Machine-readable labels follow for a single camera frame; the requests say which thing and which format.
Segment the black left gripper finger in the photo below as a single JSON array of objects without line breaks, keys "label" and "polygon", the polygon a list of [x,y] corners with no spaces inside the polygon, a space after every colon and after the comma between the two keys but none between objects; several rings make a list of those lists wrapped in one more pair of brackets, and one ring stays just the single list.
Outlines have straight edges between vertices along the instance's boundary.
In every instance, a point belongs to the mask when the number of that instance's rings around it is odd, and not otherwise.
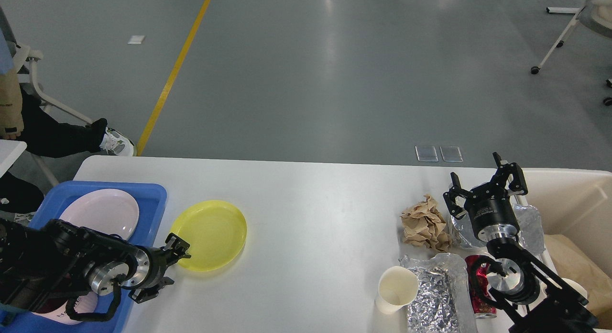
[{"label": "black left gripper finger", "polygon": [[190,244],[179,237],[176,233],[169,233],[165,240],[165,246],[161,249],[162,257],[167,267],[175,265],[181,259],[190,259]]},{"label": "black left gripper finger", "polygon": [[163,277],[157,283],[148,288],[132,289],[128,296],[136,304],[142,304],[146,301],[153,300],[159,296],[159,292],[166,286],[175,284],[175,281],[170,277]]}]

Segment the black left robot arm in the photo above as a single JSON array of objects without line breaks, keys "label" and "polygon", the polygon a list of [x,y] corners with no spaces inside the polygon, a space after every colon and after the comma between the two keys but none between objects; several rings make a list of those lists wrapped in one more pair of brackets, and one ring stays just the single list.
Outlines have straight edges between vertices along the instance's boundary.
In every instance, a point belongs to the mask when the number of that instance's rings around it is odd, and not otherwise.
[{"label": "black left robot arm", "polygon": [[3,309],[40,312],[60,300],[78,322],[111,320],[125,289],[138,304],[153,300],[174,283],[168,268],[190,258],[189,243],[175,233],[152,247],[59,219],[40,229],[2,219],[0,232]]}]

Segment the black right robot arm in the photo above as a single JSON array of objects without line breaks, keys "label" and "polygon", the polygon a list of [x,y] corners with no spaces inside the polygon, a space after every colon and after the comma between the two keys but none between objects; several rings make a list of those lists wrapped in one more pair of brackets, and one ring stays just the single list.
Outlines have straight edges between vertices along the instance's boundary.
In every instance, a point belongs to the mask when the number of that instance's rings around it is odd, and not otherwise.
[{"label": "black right robot arm", "polygon": [[487,248],[468,266],[469,283],[481,302],[504,311],[510,333],[592,333],[598,319],[588,300],[519,244],[520,226],[512,196],[528,187],[522,168],[497,153],[496,172],[472,189],[464,189],[455,173],[442,197],[450,215],[468,218],[472,233]]}]

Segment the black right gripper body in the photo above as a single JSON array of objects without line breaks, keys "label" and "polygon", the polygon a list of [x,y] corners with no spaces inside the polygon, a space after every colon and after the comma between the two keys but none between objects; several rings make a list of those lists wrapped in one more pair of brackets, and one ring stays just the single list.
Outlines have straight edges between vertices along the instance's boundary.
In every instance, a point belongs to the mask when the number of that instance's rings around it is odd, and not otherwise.
[{"label": "black right gripper body", "polygon": [[507,189],[478,186],[465,201],[473,235],[482,242],[497,238],[516,239],[520,231]]}]

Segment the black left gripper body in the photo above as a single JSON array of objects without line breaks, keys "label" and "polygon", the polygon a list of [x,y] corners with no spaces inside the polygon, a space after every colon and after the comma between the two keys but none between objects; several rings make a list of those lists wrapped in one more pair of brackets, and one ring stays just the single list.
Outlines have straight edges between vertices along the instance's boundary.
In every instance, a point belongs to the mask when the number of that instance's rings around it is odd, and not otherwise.
[{"label": "black left gripper body", "polygon": [[120,288],[148,288],[165,276],[167,266],[162,257],[162,247],[136,246],[132,249],[116,249],[103,246],[93,252],[86,267],[86,285],[98,295],[113,291],[113,280]]}]

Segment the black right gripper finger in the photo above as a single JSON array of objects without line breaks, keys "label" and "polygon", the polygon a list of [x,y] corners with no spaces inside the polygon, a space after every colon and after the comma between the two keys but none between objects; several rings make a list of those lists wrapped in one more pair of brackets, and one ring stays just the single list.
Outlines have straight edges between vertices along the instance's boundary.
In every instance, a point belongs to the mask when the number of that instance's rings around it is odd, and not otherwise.
[{"label": "black right gripper finger", "polygon": [[492,153],[497,170],[488,183],[488,196],[525,196],[528,193],[525,176],[518,163],[509,163],[497,152]]},{"label": "black right gripper finger", "polygon": [[471,198],[471,191],[464,189],[455,172],[450,173],[451,185],[447,192],[442,194],[450,215],[456,220],[462,220],[467,215],[467,209],[457,203],[457,198],[468,200]]}]

